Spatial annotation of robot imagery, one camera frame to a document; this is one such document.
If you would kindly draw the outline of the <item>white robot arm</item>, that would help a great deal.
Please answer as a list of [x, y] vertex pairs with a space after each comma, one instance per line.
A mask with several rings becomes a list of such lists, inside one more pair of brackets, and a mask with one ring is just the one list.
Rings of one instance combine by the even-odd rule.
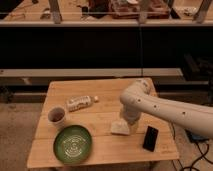
[[137, 79], [121, 93], [121, 113], [130, 125], [144, 112], [213, 139], [213, 107], [163, 99], [150, 92], [151, 85], [145, 79]]

